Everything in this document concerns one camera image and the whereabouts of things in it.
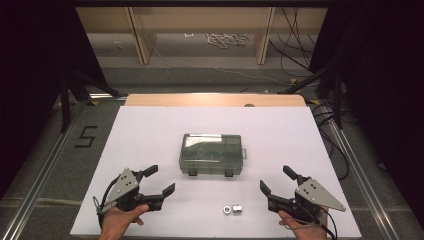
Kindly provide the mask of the person's left hand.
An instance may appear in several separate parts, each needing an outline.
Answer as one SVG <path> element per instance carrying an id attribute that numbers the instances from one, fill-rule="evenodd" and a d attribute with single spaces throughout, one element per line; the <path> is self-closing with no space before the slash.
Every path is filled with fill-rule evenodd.
<path id="1" fill-rule="evenodd" d="M 113 207 L 104 215 L 98 240 L 121 240 L 132 223 L 142 226 L 140 216 L 149 210 L 148 205 L 140 205 L 131 211 L 122 211 Z"/>

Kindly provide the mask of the white table mat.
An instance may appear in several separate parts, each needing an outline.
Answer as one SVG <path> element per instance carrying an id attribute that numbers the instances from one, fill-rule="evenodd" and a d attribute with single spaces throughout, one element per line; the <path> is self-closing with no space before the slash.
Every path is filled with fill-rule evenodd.
<path id="1" fill-rule="evenodd" d="M 241 174 L 190 177 L 179 168 L 186 133 L 240 135 L 247 151 Z M 271 191 L 291 198 L 296 188 L 282 169 L 310 176 L 340 202 L 346 197 L 307 107 L 142 107 L 124 106 L 93 175 L 71 233 L 94 237 L 100 227 L 95 200 L 125 168 L 134 171 L 157 165 L 142 180 L 144 194 L 158 194 L 170 184 L 175 192 L 160 211 L 143 214 L 144 224 L 133 224 L 126 234 L 135 239 L 283 239 L 291 231 L 279 225 L 260 191 L 263 180 Z M 242 205 L 240 214 L 223 207 Z"/>

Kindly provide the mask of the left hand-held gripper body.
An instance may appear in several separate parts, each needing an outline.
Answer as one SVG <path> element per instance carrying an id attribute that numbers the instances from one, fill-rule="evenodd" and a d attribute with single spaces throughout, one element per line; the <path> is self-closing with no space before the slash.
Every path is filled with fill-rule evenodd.
<path id="1" fill-rule="evenodd" d="M 133 210 L 139 193 L 139 184 L 133 175 L 134 171 L 125 168 L 121 174 L 111 181 L 103 195 L 102 201 L 95 200 L 96 212 L 105 214 L 110 208 L 117 207 L 122 211 Z"/>

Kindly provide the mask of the person's right hand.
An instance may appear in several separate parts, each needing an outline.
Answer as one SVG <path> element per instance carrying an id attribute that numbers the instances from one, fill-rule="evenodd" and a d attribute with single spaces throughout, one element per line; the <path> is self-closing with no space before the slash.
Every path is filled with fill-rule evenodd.
<path id="1" fill-rule="evenodd" d="M 297 240 L 327 240 L 327 232 L 322 227 L 307 227 L 295 221 L 291 215 L 284 211 L 279 211 L 281 220 L 279 224 L 289 228 Z"/>

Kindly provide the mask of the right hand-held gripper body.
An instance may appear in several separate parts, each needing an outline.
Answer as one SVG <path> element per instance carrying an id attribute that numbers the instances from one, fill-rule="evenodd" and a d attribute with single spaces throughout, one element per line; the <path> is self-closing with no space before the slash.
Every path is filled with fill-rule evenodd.
<path id="1" fill-rule="evenodd" d="M 313 178 L 298 178 L 293 200 L 294 218 L 311 223 L 322 207 L 345 212 L 346 207 Z"/>

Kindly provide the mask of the light wooden shelf unit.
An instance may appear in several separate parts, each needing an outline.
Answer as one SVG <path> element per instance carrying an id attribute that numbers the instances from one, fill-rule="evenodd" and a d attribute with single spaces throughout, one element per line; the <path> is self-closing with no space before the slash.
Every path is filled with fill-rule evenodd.
<path id="1" fill-rule="evenodd" d="M 162 33 L 246 33 L 254 39 L 257 63 L 265 63 L 269 37 L 317 35 L 327 10 L 308 7 L 78 7 L 88 33 L 125 33 L 133 36 L 139 62 L 149 62 Z"/>

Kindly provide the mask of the clear grey plastic organizer box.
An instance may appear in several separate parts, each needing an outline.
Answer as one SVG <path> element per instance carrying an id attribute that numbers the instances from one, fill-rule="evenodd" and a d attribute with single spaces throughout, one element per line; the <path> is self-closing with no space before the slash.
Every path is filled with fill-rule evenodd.
<path id="1" fill-rule="evenodd" d="M 183 174 L 240 175 L 245 151 L 240 135 L 193 134 L 183 136 L 179 166 Z"/>

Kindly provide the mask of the black tripod stand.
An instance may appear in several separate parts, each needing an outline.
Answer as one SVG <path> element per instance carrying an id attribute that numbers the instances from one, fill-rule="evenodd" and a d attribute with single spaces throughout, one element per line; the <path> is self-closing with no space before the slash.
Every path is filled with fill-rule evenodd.
<path id="1" fill-rule="evenodd" d="M 333 100 L 333 118 L 336 125 L 339 128 L 342 128 L 341 123 L 341 102 L 342 102 L 342 93 L 341 93 L 341 83 L 342 83 L 342 74 L 337 67 L 326 66 L 311 76 L 307 77 L 305 80 L 301 81 L 299 84 L 290 87 L 288 90 L 283 90 L 282 94 L 294 94 L 298 90 L 306 87 L 319 80 L 318 87 L 316 89 L 316 96 L 320 99 L 327 98 L 329 95 L 332 95 Z"/>
<path id="2" fill-rule="evenodd" d="M 86 85 L 94 86 L 112 97 L 126 97 L 126 94 L 109 87 L 106 83 L 95 80 L 77 71 L 65 71 L 60 79 L 60 100 L 62 110 L 62 129 L 64 133 L 71 123 L 69 92 L 73 94 L 77 101 L 87 101 L 90 95 Z"/>

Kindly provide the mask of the aluminium floor rail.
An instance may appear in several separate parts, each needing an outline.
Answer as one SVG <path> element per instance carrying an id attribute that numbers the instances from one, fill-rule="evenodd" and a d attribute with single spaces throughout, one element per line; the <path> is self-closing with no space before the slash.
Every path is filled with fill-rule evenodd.
<path id="1" fill-rule="evenodd" d="M 0 240 L 18 240 L 28 219 L 33 212 L 41 193 L 43 192 L 48 179 L 50 178 L 63 149 L 69 139 L 72 128 L 78 120 L 81 112 L 86 106 L 85 102 L 76 103 L 71 111 L 71 120 L 68 125 L 58 133 L 54 145 L 45 158 L 42 167 L 37 172 L 36 178 L 32 181 L 31 187 L 21 200 L 17 200 L 17 210 L 11 218 L 5 232 Z"/>
<path id="2" fill-rule="evenodd" d="M 370 210 L 382 237 L 385 240 L 400 240 L 392 220 L 372 187 L 371 181 L 367 178 L 364 169 L 360 165 L 357 156 L 346 138 L 346 135 L 339 129 L 334 120 L 330 121 L 329 129 L 332 132 L 334 140 L 337 142 L 337 146 L 341 149 L 346 160 L 349 162 L 349 173 L 355 178 L 360 192 L 367 203 L 368 209 Z"/>

